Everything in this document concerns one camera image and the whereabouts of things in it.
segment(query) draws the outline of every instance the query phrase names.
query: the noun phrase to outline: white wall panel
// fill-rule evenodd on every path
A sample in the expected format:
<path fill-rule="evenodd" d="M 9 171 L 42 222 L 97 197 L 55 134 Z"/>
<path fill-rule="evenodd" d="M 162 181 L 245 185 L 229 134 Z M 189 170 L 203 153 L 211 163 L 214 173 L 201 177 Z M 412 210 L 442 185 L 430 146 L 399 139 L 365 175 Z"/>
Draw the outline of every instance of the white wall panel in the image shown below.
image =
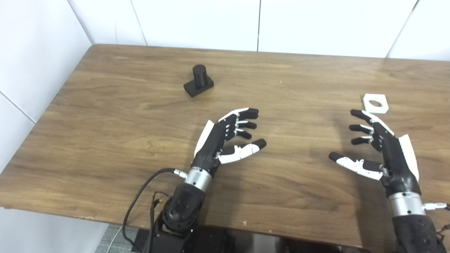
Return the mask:
<path fill-rule="evenodd" d="M 2 1 L 0 91 L 36 121 L 91 46 L 65 0 Z"/>
<path fill-rule="evenodd" d="M 450 61 L 450 1 L 419 0 L 390 58 Z"/>
<path fill-rule="evenodd" d="M 0 208 L 2 253 L 94 253 L 105 223 Z"/>
<path fill-rule="evenodd" d="M 146 45 L 130 0 L 68 0 L 94 44 Z"/>
<path fill-rule="evenodd" d="M 29 118 L 0 94 L 0 173 L 33 126 Z"/>
<path fill-rule="evenodd" d="M 386 57 L 416 0 L 262 0 L 259 51 Z"/>
<path fill-rule="evenodd" d="M 148 45 L 256 51 L 259 0 L 133 0 Z"/>

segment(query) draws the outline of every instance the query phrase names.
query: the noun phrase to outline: robotic arm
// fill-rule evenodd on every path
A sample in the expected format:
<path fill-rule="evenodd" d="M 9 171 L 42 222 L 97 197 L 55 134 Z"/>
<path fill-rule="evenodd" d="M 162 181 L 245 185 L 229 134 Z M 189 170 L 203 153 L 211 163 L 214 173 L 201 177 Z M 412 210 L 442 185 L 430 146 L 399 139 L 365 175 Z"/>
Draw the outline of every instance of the robotic arm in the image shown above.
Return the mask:
<path fill-rule="evenodd" d="M 243 108 L 230 112 L 218 123 L 208 120 L 195 148 L 189 173 L 175 172 L 185 181 L 177 186 L 166 202 L 143 252 L 192 252 L 198 212 L 219 166 L 236 162 L 266 146 L 266 141 L 259 139 L 246 145 L 224 147 L 225 142 L 236 136 L 250 139 L 252 135 L 241 128 L 255 129 L 257 125 L 247 119 L 257 119 L 258 113 L 257 109 Z"/>
<path fill-rule="evenodd" d="M 398 252 L 446 252 L 425 210 L 448 207 L 446 203 L 422 204 L 419 171 L 409 136 L 396 138 L 381 119 L 366 111 L 351 110 L 350 113 L 370 125 L 350 125 L 351 131 L 369 135 L 352 139 L 351 143 L 370 144 L 382 154 L 383 163 L 351 159 L 336 152 L 330 153 L 329 158 L 360 175 L 381 181 L 392 209 Z"/>

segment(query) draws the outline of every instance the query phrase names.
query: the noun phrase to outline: black 3d printed part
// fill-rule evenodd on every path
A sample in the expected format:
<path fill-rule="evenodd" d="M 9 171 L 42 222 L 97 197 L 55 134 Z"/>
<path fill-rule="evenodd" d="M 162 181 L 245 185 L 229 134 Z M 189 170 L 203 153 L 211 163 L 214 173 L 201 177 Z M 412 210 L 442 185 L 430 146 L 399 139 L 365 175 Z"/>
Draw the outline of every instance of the black 3d printed part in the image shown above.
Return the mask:
<path fill-rule="evenodd" d="M 191 98 L 214 87 L 214 82 L 206 74 L 206 67 L 204 65 L 195 65 L 192 68 L 192 72 L 194 74 L 194 80 L 184 85 L 184 89 L 191 96 Z"/>

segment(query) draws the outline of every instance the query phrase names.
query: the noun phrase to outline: wood grain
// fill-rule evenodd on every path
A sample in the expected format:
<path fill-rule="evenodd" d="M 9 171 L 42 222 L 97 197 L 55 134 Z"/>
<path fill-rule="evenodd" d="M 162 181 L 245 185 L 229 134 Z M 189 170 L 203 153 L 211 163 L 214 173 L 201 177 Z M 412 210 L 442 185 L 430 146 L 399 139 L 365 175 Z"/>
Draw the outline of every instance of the wood grain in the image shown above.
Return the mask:
<path fill-rule="evenodd" d="M 215 87 L 192 99 L 183 84 L 201 63 Z M 162 167 L 189 170 L 208 119 L 260 110 L 261 152 L 222 165 L 201 223 L 386 252 L 393 229 L 384 189 L 328 160 L 330 151 L 379 160 L 350 144 L 349 111 L 386 94 L 382 119 L 410 134 L 427 202 L 450 202 L 450 64 L 293 54 L 95 45 L 0 176 L 0 205 L 121 223 L 142 183 Z M 148 227 L 154 190 L 130 224 Z M 446 213 L 433 214 L 436 226 Z"/>

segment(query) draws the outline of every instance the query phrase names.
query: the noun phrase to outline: black cylindrical block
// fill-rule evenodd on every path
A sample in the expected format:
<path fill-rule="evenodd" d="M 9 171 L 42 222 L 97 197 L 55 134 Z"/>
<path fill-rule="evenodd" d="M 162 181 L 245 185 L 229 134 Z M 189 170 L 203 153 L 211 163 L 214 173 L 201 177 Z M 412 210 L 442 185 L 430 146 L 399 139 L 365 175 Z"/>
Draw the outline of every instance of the black cylindrical block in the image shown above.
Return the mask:
<path fill-rule="evenodd" d="M 201 64 L 195 65 L 192 72 L 194 73 L 195 85 L 197 87 L 205 86 L 207 82 L 206 67 Z"/>

